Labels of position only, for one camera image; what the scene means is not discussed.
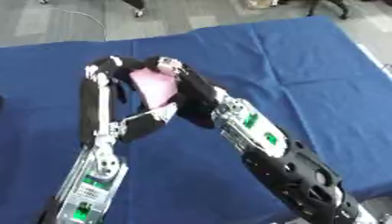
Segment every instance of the person's foot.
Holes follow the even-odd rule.
[[[145,9],[135,10],[135,18],[140,18],[140,17],[144,16],[144,13],[145,13]]]
[[[348,19],[348,15],[345,13],[339,17],[340,19],[346,20]]]

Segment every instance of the blue tablecloth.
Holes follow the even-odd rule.
[[[79,152],[83,68],[110,54],[183,60],[310,145],[359,200],[392,192],[392,84],[332,22],[301,18],[0,49],[2,223],[32,223],[59,189]],[[117,152],[129,173],[107,223],[259,224],[291,216],[217,130],[176,118]]]

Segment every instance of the shoe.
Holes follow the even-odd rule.
[[[142,10],[135,10],[135,18],[140,18],[144,16],[145,9]]]

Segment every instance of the black robotic link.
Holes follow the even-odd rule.
[[[183,107],[178,109],[180,116],[201,127],[211,128],[212,124],[221,129],[222,135],[240,149],[241,161],[248,170],[299,217],[313,224],[378,223],[342,188],[342,179],[337,173],[325,165],[312,150],[278,129],[250,103],[232,98],[226,91],[223,91],[226,93],[224,97],[228,100],[223,101],[219,96],[219,87],[212,86],[176,59],[152,58],[148,66],[152,69],[155,67],[162,73],[176,75],[178,91],[183,100]],[[234,104],[233,107],[228,106],[231,102],[238,104],[237,108],[248,107],[254,115],[265,118],[265,123],[280,132],[281,139],[285,141],[284,152],[278,156],[266,153],[260,142],[255,140],[261,133],[253,136],[248,132],[247,134],[241,127],[243,120],[239,122],[236,120],[238,117],[231,120],[230,117],[235,116],[235,113],[229,114],[229,110],[235,108]]]

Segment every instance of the robotic finger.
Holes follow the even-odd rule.
[[[144,67],[135,59],[110,57],[86,66],[80,85],[81,152],[66,180],[51,198],[38,224],[103,223],[128,166],[114,153],[117,141],[132,142],[164,127],[177,112],[175,103],[116,119],[115,102],[126,102],[121,81]]]

